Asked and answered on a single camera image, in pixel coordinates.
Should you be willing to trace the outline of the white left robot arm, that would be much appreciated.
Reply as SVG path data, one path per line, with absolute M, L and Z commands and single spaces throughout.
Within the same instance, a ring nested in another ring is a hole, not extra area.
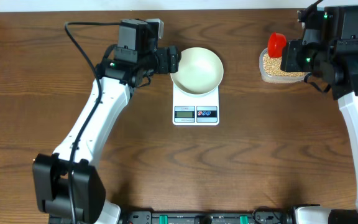
M 98 166 L 107 138 L 142 80 L 178 71 L 176 46 L 145 52 L 108 47 L 93 70 L 88 101 L 66 138 L 52 155 L 39 154 L 32 172 L 38 209 L 52 221 L 119 223 L 120 206 L 106 198 Z

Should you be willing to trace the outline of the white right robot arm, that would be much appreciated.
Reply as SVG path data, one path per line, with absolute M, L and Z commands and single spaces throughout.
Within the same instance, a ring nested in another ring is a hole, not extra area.
M 358 5 L 318 7 L 318 2 L 298 11 L 303 36 L 287 42 L 281 70 L 305 72 L 327 84 L 343 115 L 356 172 L 356 207 L 353 210 L 300 205 L 293 223 L 358 223 Z

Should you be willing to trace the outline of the red measuring scoop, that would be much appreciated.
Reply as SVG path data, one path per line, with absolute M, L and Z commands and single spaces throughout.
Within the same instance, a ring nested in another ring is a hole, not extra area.
M 280 58 L 286 44 L 287 39 L 283 34 L 276 32 L 272 33 L 268 40 L 268 56 L 270 58 Z

